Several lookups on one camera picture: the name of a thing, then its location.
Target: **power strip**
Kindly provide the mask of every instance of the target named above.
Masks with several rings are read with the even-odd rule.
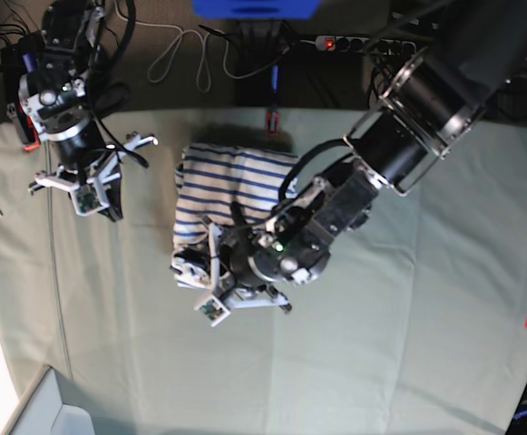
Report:
[[[316,48],[320,52],[360,53],[368,36],[334,36],[321,35],[316,38]],[[411,57],[422,47],[413,41],[399,39],[382,39],[378,41],[371,53],[383,56]]]

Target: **folded cloth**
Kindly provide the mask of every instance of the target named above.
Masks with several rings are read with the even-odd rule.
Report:
[[[182,286],[202,287],[205,275],[189,265],[189,252],[208,252],[208,229],[202,218],[232,226],[230,204],[238,202],[248,223],[268,218],[278,204],[278,191],[296,164],[293,155],[267,150],[193,144],[182,152],[175,170],[179,198],[172,231],[172,269]],[[295,195],[295,182],[288,195]]]

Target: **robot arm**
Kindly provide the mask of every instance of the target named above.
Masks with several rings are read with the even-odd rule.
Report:
[[[108,85],[112,67],[122,56],[135,24],[135,6],[128,0],[130,21],[116,52],[110,56],[100,45],[104,0],[57,0],[44,14],[38,38],[39,52],[23,53],[27,73],[19,83],[19,102],[31,119],[40,141],[48,141],[60,160],[55,173],[39,173],[29,186],[69,193],[78,216],[100,213],[111,221],[122,218],[120,157],[131,156],[143,145],[158,143],[152,136],[133,133],[121,144],[101,119],[120,108],[112,91],[130,93],[122,83]],[[106,144],[100,127],[112,138]]]
[[[234,288],[265,295],[275,283],[317,279],[331,244],[367,221],[381,188],[406,195],[481,117],[483,105],[527,58],[527,0],[459,0],[451,7],[440,38],[398,72],[339,142],[351,148],[349,159],[315,176],[296,199],[281,201],[264,223],[247,227],[236,219],[239,230],[220,247],[232,279],[213,292],[217,305],[229,311]],[[208,311],[204,304],[199,309]]]

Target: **blue box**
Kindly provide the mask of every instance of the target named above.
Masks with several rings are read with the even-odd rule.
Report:
[[[194,12],[208,20],[307,20],[320,0],[193,0]]]

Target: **screw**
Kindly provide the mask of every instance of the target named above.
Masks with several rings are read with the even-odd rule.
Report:
[[[263,247],[270,247],[273,241],[274,241],[273,236],[270,235],[270,233],[266,233],[263,236],[261,236],[260,244]]]
[[[323,177],[314,177],[314,184],[318,188],[323,189],[326,186],[326,179]]]
[[[288,274],[294,273],[296,270],[298,270],[298,267],[299,267],[298,261],[291,256],[287,256],[284,259],[282,259],[280,266],[281,266],[281,270],[283,270],[284,272]]]

